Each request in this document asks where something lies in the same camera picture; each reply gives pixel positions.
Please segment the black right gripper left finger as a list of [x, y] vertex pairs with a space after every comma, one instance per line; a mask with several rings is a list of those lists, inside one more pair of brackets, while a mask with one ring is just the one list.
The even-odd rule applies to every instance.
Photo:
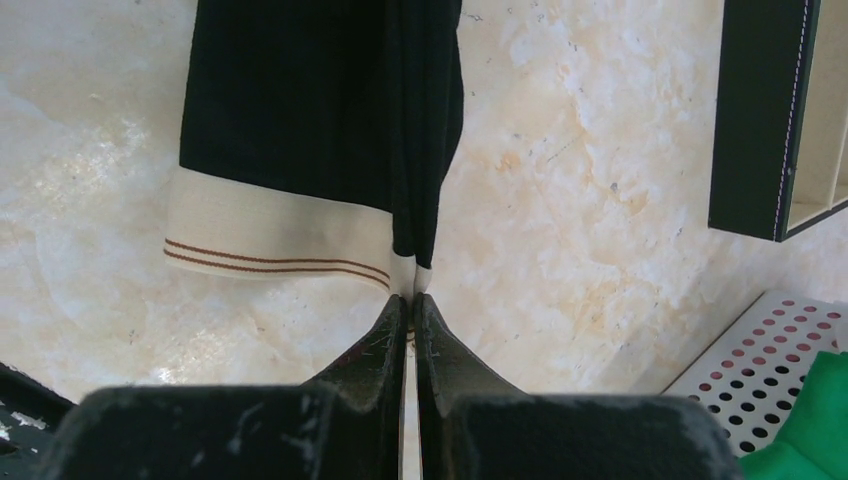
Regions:
[[62, 421], [40, 479], [397, 479], [408, 308], [299, 385], [98, 390]]

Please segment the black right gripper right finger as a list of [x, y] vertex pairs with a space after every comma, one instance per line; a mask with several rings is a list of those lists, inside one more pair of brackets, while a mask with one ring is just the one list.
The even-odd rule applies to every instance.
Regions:
[[738, 479], [711, 414], [685, 397], [529, 394], [414, 301], [426, 479]]

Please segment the black leather compartment box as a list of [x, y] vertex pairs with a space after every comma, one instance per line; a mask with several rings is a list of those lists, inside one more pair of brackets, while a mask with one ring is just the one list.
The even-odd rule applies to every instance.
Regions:
[[846, 207], [846, 2], [725, 2], [709, 227], [782, 242]]

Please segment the black underwear with beige waistband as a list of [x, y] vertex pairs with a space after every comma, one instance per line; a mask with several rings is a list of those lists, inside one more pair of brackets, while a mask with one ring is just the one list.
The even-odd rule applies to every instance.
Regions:
[[458, 1], [202, 1], [164, 254], [425, 291], [463, 127]]

